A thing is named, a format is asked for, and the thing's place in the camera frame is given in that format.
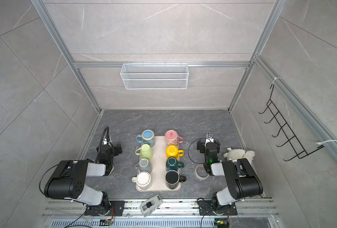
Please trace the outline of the light green mug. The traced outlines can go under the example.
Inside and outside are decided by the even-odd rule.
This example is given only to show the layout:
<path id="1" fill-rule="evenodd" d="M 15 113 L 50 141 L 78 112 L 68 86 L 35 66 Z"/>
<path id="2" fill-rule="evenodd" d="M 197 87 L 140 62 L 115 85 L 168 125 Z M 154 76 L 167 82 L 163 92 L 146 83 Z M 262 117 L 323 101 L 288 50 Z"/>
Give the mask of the light green mug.
<path id="1" fill-rule="evenodd" d="M 135 154 L 140 156 L 141 159 L 151 160 L 153 158 L 153 150 L 149 144 L 143 144 L 135 151 Z"/>

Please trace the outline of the blue butterfly mug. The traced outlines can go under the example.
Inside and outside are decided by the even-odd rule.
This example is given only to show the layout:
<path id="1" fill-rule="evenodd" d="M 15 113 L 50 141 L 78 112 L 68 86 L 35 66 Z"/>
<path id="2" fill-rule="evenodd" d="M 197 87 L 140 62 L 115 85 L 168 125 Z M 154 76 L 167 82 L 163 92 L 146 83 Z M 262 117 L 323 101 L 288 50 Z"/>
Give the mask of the blue butterfly mug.
<path id="1" fill-rule="evenodd" d="M 138 143 L 141 144 L 148 144 L 150 147 L 154 147 L 155 141 L 155 134 L 152 130 L 145 130 L 142 134 L 136 136 L 136 140 Z"/>

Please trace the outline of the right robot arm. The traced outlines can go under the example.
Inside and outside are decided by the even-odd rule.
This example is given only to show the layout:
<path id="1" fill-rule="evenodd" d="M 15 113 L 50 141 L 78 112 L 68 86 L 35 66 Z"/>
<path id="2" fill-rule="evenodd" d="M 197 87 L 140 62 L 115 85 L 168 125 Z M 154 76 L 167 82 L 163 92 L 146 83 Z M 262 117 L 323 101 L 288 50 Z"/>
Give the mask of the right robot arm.
<path id="1" fill-rule="evenodd" d="M 195 139 L 197 150 L 204 155 L 204 162 L 197 164 L 196 168 L 203 167 L 206 176 L 200 176 L 197 171 L 195 175 L 200 180 L 205 180 L 210 176 L 224 176 L 226 187 L 215 192 L 209 201 L 209 206 L 204 206 L 203 200 L 198 205 L 205 209 L 205 215 L 214 213 L 222 215 L 229 212 L 230 215 L 236 215 L 231 212 L 235 208 L 235 203 L 248 197 L 260 196 L 263 193 L 263 185 L 257 176 L 252 160 L 255 156 L 254 151 L 244 149 L 227 148 L 223 154 L 224 161 L 218 159 L 220 151 L 220 142 L 213 137 L 213 133 L 207 133 L 206 137 Z"/>

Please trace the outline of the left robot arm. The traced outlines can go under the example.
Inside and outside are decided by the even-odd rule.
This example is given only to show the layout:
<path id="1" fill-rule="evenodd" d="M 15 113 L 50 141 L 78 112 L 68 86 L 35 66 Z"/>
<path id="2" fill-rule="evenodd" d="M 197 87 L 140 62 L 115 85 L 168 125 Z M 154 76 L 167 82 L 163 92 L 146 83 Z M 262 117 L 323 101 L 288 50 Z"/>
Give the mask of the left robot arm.
<path id="1" fill-rule="evenodd" d="M 109 176 L 113 171 L 113 159 L 122 153 L 121 144 L 114 146 L 109 135 L 109 127 L 105 127 L 97 146 L 95 160 L 63 160 L 53 166 L 54 172 L 39 191 L 47 198 L 71 200 L 84 204 L 87 213 L 104 216 L 113 210 L 108 194 L 95 190 L 85 184 L 87 177 Z"/>

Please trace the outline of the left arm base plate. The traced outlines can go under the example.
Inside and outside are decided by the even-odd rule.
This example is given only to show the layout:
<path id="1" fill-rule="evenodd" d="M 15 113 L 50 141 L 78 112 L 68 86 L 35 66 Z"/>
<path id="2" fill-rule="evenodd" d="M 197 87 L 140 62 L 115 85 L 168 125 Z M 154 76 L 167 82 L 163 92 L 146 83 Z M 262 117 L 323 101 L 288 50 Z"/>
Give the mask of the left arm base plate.
<path id="1" fill-rule="evenodd" d="M 122 216 L 124 210 L 125 201 L 114 200 L 106 203 L 103 201 L 97 206 L 88 206 L 85 216 Z"/>

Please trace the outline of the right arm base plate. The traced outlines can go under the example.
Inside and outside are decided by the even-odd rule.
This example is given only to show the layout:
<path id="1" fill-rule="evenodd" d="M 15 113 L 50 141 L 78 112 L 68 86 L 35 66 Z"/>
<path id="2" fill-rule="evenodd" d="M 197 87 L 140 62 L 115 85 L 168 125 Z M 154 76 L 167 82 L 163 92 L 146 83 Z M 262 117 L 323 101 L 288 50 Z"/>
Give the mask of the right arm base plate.
<path id="1" fill-rule="evenodd" d="M 210 200 L 199 200 L 198 202 L 199 206 L 199 214 L 201 216 L 207 215 L 207 216 L 236 216 L 238 215 L 237 208 L 235 204 L 229 204 L 225 206 L 213 206 L 212 202 Z"/>

